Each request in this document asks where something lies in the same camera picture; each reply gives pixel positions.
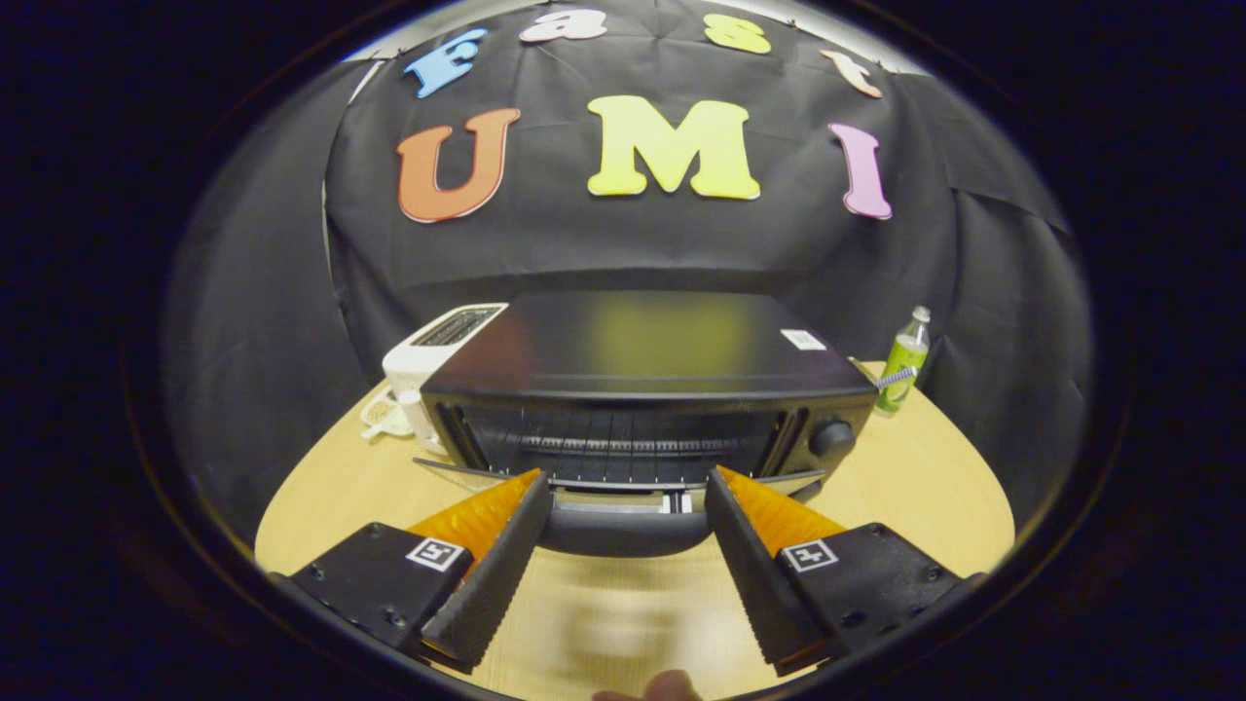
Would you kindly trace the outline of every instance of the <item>black toaster oven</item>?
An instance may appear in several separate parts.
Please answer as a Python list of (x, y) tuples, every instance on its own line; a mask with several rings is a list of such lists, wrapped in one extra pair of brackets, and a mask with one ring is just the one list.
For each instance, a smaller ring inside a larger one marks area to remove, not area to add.
[(451, 469), (549, 474), (545, 547), (655, 555), (708, 535), (714, 466), (816, 493), (877, 390), (770, 296), (611, 290), (517, 296), (420, 395)]

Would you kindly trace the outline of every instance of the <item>yellow letter m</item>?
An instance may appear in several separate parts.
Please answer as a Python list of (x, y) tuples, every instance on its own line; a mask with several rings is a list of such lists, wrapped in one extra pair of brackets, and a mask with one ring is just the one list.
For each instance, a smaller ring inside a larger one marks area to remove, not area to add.
[(703, 100), (673, 128), (644, 97), (612, 95), (588, 103), (602, 117), (602, 169), (588, 178), (598, 195), (639, 194), (648, 179), (635, 169), (635, 153), (667, 192), (674, 192), (700, 153), (693, 189), (705, 197), (755, 199), (761, 186), (749, 174), (744, 152), (744, 122), (749, 112), (739, 105)]

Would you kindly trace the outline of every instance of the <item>pink letter i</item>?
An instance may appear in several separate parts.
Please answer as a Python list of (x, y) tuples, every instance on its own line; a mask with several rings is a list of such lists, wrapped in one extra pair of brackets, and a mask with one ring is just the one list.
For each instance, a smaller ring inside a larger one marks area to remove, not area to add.
[(844, 205), (854, 214), (890, 219), (891, 204), (882, 195), (882, 177), (873, 156), (878, 139), (847, 125), (827, 126), (844, 143), (844, 157), (849, 163), (849, 192), (844, 195)]

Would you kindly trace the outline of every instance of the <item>screw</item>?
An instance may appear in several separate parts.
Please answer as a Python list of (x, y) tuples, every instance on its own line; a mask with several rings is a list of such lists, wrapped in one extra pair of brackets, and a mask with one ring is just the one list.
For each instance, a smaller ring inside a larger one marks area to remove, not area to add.
[(862, 614), (861, 611), (851, 611), (849, 614), (844, 614), (844, 616), (840, 618), (840, 625), (842, 628), (856, 628), (863, 623), (865, 623), (865, 614)]
[(392, 606), (385, 609), (385, 620), (394, 628), (406, 628), (406, 616), (395, 611)]

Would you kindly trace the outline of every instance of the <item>water bottle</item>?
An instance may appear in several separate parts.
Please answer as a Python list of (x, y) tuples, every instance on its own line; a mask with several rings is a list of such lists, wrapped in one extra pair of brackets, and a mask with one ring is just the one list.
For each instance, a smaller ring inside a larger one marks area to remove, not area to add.
[[(922, 370), (926, 356), (931, 350), (931, 331), (927, 324), (931, 322), (931, 310), (926, 306), (913, 309), (913, 319), (896, 334), (895, 342), (891, 344), (891, 355), (887, 356), (887, 367), (882, 371), (882, 377), (890, 377), (903, 370), (911, 369), (913, 375)], [(908, 390), (916, 379), (902, 380), (883, 387), (878, 392), (878, 402), (875, 405), (875, 413), (890, 417), (900, 411), (900, 406), (908, 397)]]

